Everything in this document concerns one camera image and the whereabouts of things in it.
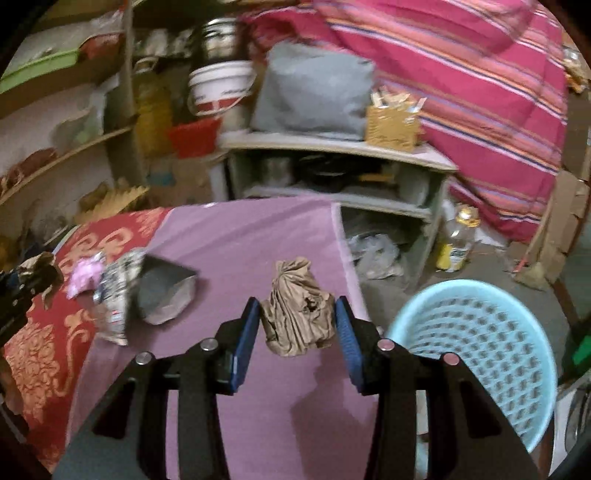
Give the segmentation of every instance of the plastic bag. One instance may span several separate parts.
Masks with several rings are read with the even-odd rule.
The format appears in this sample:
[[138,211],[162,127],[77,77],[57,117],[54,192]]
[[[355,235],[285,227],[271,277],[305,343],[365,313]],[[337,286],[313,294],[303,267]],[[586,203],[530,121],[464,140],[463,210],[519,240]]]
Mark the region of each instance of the plastic bag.
[[391,276],[401,277],[404,269],[396,262],[400,253],[398,247],[384,233],[363,239],[363,255],[357,264],[357,273],[367,280]]

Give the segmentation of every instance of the shelf board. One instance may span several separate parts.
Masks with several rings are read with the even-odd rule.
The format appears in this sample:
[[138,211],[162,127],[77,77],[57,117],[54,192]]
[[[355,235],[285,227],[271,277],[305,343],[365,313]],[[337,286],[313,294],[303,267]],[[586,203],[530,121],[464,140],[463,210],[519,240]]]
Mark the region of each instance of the shelf board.
[[32,33],[84,22],[117,10],[122,0],[58,0],[35,24]]
[[394,213],[420,218],[425,222],[431,221],[431,209],[417,207],[400,200],[384,199],[355,193],[322,193],[302,187],[268,187],[265,185],[253,185],[244,191],[245,197],[296,197],[301,195],[323,195],[328,196],[344,207],[360,210],[372,210],[374,212]]
[[417,147],[413,153],[406,153],[389,148],[371,147],[365,142],[263,132],[227,132],[220,135],[218,144],[220,148],[236,150],[306,150],[362,155],[410,163],[446,173],[457,171],[457,166],[449,158],[428,144]]
[[0,118],[30,105],[52,93],[84,83],[99,84],[119,71],[123,63],[120,53],[84,60],[65,69],[54,70],[21,83],[0,94]]
[[56,158],[51,163],[48,163],[44,167],[42,167],[39,170],[37,170],[34,174],[28,176],[21,183],[19,183],[18,185],[14,186],[10,190],[8,190],[8,192],[5,195],[3,195],[2,197],[0,197],[0,205],[3,205],[7,201],[9,201],[10,198],[14,197],[24,187],[26,187],[30,183],[34,182],[36,179],[42,177],[44,174],[46,174],[52,168],[57,167],[58,165],[64,163],[65,161],[67,161],[67,160],[75,157],[76,155],[78,155],[78,153],[83,152],[84,150],[88,150],[89,148],[92,148],[92,147],[94,147],[96,145],[99,145],[101,143],[107,142],[111,138],[115,138],[115,137],[118,137],[120,135],[123,135],[123,134],[125,134],[127,132],[131,132],[133,130],[133,128],[134,127],[125,127],[125,128],[121,128],[119,130],[115,130],[113,132],[110,132],[108,134],[102,135],[101,137],[95,138],[94,140],[92,140],[92,141],[90,141],[88,143],[85,143],[84,145],[81,145],[78,148],[75,148],[74,150],[69,151],[68,153],[62,155],[61,157]]

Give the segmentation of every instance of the purple bed sheet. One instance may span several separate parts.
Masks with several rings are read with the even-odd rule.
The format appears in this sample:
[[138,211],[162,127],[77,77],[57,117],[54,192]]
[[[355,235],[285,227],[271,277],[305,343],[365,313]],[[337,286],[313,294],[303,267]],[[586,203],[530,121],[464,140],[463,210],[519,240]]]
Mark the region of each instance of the purple bed sheet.
[[[275,262],[302,255],[320,286],[346,295],[367,318],[344,243],[337,205],[318,197],[240,200],[174,209],[148,250],[199,270],[194,302],[161,326],[136,322],[129,346],[95,339],[80,374],[68,438],[134,355],[157,358],[186,351],[237,318],[250,296],[268,298]],[[167,419],[168,478],[178,479],[177,404]],[[235,480],[359,480],[371,446],[377,399],[362,397],[349,381],[335,344],[304,356],[281,358],[259,328],[246,382],[234,397],[218,396],[222,436]]]

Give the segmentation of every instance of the metal screw head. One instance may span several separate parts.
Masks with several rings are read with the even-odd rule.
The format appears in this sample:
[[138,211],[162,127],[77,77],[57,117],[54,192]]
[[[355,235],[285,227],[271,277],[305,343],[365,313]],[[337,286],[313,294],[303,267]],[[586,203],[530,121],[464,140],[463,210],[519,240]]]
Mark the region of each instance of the metal screw head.
[[454,367],[460,363],[460,357],[458,357],[455,353],[449,352],[443,355],[443,361]]
[[150,352],[141,352],[135,356],[135,363],[138,365],[147,365],[153,358],[154,356]]
[[396,346],[396,343],[394,343],[389,338],[382,338],[382,339],[378,340],[378,348],[382,352],[391,352],[392,350],[394,350],[395,346]]
[[219,343],[215,338],[206,338],[204,340],[201,340],[201,343],[199,345],[201,346],[201,350],[204,350],[206,352],[213,352],[219,346]]

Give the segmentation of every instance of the red plastic basket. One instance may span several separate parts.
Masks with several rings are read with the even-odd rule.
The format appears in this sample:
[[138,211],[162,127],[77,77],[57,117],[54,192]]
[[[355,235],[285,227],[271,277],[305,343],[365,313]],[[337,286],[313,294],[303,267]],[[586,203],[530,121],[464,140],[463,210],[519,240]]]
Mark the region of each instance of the red plastic basket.
[[202,157],[216,149],[217,131],[221,118],[204,118],[190,124],[179,125],[168,131],[178,158]]

